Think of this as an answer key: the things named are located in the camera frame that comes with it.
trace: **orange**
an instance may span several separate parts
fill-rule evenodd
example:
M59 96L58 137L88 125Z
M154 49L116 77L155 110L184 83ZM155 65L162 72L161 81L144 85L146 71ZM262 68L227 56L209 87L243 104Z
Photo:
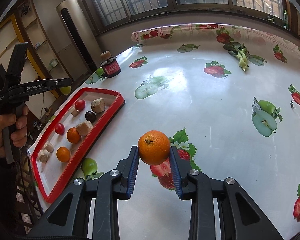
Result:
M81 136L78 133L77 129L75 127L72 127L67 132L67 139L71 143L77 143L80 141Z
M66 147L60 147L57 150L57 158L63 163L68 162L70 160L70 151Z
M140 159L149 165L163 163L170 154L170 141L159 131L149 131L138 141Z

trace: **tray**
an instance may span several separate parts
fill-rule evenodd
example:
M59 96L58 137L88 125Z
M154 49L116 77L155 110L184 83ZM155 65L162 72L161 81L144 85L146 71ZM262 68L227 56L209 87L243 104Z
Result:
M91 111L91 102L98 98L104 99L106 103L105 111L97 114L93 129L87 136L82 137L77 144L71 144L66 138L66 132L71 127L76 127L79 123L85 121L85 113ZM79 99L86 101L85 109L80 111L76 117L73 117L70 109ZM116 91L85 87L80 89L63 107L45 130L31 155L34 177L45 201L52 203L60 195L90 147L124 104L125 101L122 95ZM54 131L55 125L59 122L65 126L63 135L58 135ZM36 159L47 140L54 145L54 151L47 163L41 163ZM70 160L67 163L62 163L57 159L56 151L61 146L67 147L71 152Z

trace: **red tray rim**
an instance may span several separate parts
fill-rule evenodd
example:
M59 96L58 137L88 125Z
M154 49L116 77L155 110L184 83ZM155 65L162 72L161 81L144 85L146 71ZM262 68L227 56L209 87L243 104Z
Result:
M48 140L50 134L54 131L55 125L63 118L63 116L68 112L68 110L74 105L74 103L79 99L79 97L84 92L92 92L92 93L100 93L100 94L108 94L116 96L116 99L113 101L111 106L107 109L107 111L101 116L98 122L93 127L92 131L84 138L81 145L69 161L68 165L64 169L63 173L60 175L58 181L54 185L53 189L51 190L50 194L44 190L40 174L38 171L37 166L37 156L39 151L43 148L44 143ZM124 104L124 99L119 92L108 90L108 89L101 89L101 88L89 88L84 87L81 88L61 109L61 111L57 114L57 116L53 119L53 121L49 124L47 129L42 134L40 140L38 141L37 145L34 148L34 151L31 155L31 162L34 170L34 178L38 183L39 190L44 198L45 201L48 203L52 203L55 199L61 194L61 192L66 187L66 184L69 181L69 178L74 173L75 169L79 165L82 158L86 155L87 150L90 146L95 142L95 138L99 136L102 132L103 128L109 123L111 118L116 114L119 108Z

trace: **hand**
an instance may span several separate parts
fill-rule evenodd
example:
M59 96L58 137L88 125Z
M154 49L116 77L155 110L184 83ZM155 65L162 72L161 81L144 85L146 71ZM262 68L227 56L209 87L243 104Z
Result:
M3 145L2 130L5 127L16 123L17 131L11 134L11 140L15 147L23 147L27 142L27 117L29 112L28 106L22 108L22 116L18 118L15 114L0 115L0 158L5 158L6 153Z

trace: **white chunk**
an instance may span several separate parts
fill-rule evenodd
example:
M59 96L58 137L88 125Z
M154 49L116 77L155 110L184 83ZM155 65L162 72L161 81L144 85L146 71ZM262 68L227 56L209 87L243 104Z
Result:
M47 141L47 142L44 144L43 148L44 148L45 150L47 150L48 152L50 152L50 153L52 153L53 150L54 150L53 144L50 143L49 141Z
M42 150L38 153L39 162L46 163L50 157L50 152Z
M93 125L90 121L84 121L81 124L78 124L76 129L81 136L88 135L93 128Z
M79 114L78 110L75 109L75 107L71 108L70 112L73 116L77 116Z
M105 104L105 101L103 100L103 98L94 100L91 103L91 109L95 113L103 112L106 109L106 104Z

